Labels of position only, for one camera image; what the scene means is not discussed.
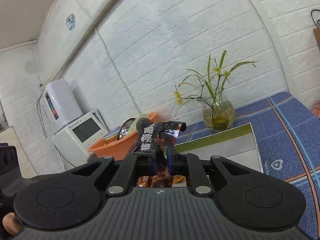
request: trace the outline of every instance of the metal bowl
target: metal bowl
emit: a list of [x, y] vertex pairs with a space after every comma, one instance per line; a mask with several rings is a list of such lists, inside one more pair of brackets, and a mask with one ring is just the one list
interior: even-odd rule
[[136, 120], [135, 118], [130, 118], [127, 121], [124, 122], [124, 124], [122, 125], [119, 133], [118, 133], [118, 140], [121, 140], [122, 138], [126, 137], [128, 134], [128, 130], [130, 128], [130, 126], [132, 125], [133, 121]]

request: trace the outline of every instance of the glass vase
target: glass vase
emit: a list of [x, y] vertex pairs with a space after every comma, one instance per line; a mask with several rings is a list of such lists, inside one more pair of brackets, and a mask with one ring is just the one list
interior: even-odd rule
[[204, 124], [215, 132], [229, 129], [236, 118], [235, 109], [224, 96], [223, 91], [204, 99], [197, 99], [202, 105]]

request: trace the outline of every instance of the flower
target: flower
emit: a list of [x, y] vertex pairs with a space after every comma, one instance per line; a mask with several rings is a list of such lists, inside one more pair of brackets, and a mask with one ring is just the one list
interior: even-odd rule
[[215, 71], [217, 73], [217, 75], [221, 75], [221, 69], [218, 67], [214, 67], [213, 71]]
[[181, 95], [180, 95], [179, 91], [174, 91], [173, 93], [176, 98], [177, 104], [182, 105]]
[[223, 75], [224, 75], [225, 77], [228, 77], [228, 76], [230, 76], [230, 74], [231, 74], [230, 71], [226, 71]]

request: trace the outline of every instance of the metal screw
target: metal screw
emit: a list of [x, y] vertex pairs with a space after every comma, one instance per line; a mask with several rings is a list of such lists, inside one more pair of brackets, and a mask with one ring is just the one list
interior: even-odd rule
[[108, 192], [111, 194], [119, 194], [123, 191], [124, 189], [121, 186], [111, 186], [110, 188], [108, 188]]
[[211, 188], [209, 188], [208, 186], [196, 187], [196, 192], [198, 192], [199, 194], [207, 194], [210, 191], [211, 191]]

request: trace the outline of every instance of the cardboard box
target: cardboard box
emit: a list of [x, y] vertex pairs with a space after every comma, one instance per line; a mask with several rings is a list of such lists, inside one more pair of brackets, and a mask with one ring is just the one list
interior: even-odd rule
[[[260, 153], [251, 123], [174, 146], [177, 153], [188, 152], [202, 160], [220, 155], [236, 163], [263, 172]], [[173, 187], [185, 187], [185, 181]]]

